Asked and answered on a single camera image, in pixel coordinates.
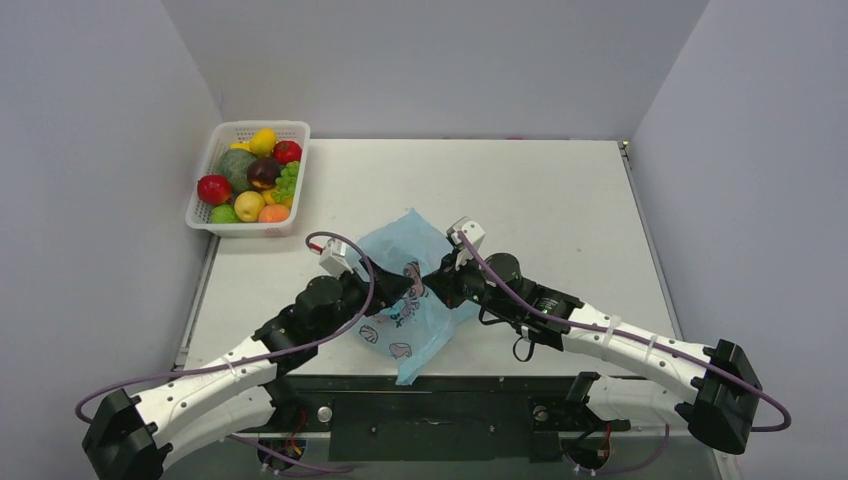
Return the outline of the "light blue printed plastic bag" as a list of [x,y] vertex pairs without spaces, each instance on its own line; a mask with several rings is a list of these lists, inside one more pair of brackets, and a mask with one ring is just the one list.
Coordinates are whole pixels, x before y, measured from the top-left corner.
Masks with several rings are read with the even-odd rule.
[[417,211],[408,210],[362,237],[357,245],[374,266],[413,281],[393,306],[363,318],[354,328],[370,348],[395,361],[396,383],[410,385],[453,338],[457,327],[476,315],[477,308],[465,302],[450,309],[423,284],[422,278],[439,267],[451,245]]

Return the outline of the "dark purple fake fruit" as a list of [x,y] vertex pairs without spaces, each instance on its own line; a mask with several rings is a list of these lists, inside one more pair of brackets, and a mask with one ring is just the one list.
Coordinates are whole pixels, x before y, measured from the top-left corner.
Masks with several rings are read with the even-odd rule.
[[280,164],[276,159],[271,157],[257,159],[247,170],[247,180],[255,190],[273,188],[280,175]]

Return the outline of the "bright yellow fake lemon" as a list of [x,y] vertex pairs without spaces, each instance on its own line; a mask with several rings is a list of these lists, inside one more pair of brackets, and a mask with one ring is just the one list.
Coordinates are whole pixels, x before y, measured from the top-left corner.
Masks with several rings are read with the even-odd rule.
[[248,141],[248,148],[251,153],[259,158],[269,157],[277,143],[277,137],[274,130],[263,128],[258,130]]

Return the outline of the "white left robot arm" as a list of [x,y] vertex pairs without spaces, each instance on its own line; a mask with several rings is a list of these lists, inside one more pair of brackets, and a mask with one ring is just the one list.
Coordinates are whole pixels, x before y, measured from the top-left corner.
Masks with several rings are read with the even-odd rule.
[[130,394],[119,387],[97,407],[82,448],[100,479],[158,479],[179,457],[266,423],[291,427],[298,402],[279,381],[318,353],[321,341],[361,316],[394,306],[414,286],[367,259],[312,279],[293,304],[218,359]]

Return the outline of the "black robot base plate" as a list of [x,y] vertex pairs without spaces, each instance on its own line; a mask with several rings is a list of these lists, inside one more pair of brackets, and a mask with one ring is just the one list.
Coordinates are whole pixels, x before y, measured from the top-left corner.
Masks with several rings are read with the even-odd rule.
[[275,393],[283,407],[252,431],[325,440],[337,462],[553,462],[589,447],[592,434],[629,430],[590,411],[598,378],[420,376],[399,386],[386,376],[291,375]]

